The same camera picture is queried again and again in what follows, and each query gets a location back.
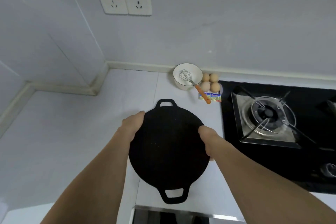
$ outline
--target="orange handle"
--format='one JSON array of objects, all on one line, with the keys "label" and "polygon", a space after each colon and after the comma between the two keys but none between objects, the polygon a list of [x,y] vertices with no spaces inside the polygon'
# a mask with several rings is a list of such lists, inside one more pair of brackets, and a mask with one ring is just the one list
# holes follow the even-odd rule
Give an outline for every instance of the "orange handle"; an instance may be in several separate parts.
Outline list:
[{"label": "orange handle", "polygon": [[207,102],[207,104],[211,104],[211,100],[208,99],[208,96],[204,94],[203,90],[200,88],[200,86],[195,85],[196,90],[198,91],[198,93],[204,98],[205,102]]}]

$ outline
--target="egg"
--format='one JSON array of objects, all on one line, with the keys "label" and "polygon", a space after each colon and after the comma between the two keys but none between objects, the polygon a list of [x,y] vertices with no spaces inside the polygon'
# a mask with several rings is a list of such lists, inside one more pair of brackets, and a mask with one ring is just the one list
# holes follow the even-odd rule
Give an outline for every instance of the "egg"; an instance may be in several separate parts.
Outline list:
[{"label": "egg", "polygon": [[210,82],[218,82],[218,74],[210,74]]},{"label": "egg", "polygon": [[210,80],[210,75],[207,73],[203,73],[202,82],[208,82]]},{"label": "egg", "polygon": [[207,92],[210,89],[210,82],[202,82],[201,83],[201,89],[204,92]]},{"label": "egg", "polygon": [[210,90],[211,90],[213,93],[218,92],[218,91],[220,90],[219,83],[218,83],[218,82],[213,82],[213,83],[211,84]]}]

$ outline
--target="cast iron griddle pan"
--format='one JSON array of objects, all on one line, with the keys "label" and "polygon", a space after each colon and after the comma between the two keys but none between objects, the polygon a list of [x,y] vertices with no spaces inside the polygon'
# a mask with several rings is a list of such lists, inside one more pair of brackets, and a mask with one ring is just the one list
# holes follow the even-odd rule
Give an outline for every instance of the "cast iron griddle pan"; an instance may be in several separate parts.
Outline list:
[{"label": "cast iron griddle pan", "polygon": [[[170,102],[172,106],[160,106]],[[172,99],[161,99],[145,114],[129,149],[136,173],[159,191],[166,204],[186,201],[191,184],[208,166],[198,128],[203,123],[194,114],[178,107]],[[183,188],[180,197],[167,197],[165,190]]]}]

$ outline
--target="gas stove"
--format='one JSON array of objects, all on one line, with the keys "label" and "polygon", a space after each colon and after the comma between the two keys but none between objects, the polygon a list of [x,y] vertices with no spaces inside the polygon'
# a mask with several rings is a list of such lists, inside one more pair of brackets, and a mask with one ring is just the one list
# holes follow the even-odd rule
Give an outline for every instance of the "gas stove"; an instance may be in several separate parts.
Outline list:
[{"label": "gas stove", "polygon": [[227,141],[309,191],[336,194],[336,90],[220,84]]}]

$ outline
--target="pan handle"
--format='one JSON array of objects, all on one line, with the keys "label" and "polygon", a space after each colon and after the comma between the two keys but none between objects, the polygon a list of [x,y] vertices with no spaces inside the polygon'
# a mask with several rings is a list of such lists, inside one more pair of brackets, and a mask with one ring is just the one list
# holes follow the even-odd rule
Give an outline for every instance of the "pan handle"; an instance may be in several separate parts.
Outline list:
[{"label": "pan handle", "polygon": [[188,193],[189,193],[190,186],[183,188],[183,194],[180,197],[167,197],[166,190],[165,189],[157,189],[162,197],[162,200],[168,204],[180,204],[187,200]]},{"label": "pan handle", "polygon": [[160,105],[161,105],[161,103],[165,103],[165,102],[170,102],[173,106],[177,106],[177,104],[175,103],[174,100],[166,98],[166,99],[160,99],[160,100],[158,100],[155,108],[159,108]]}]

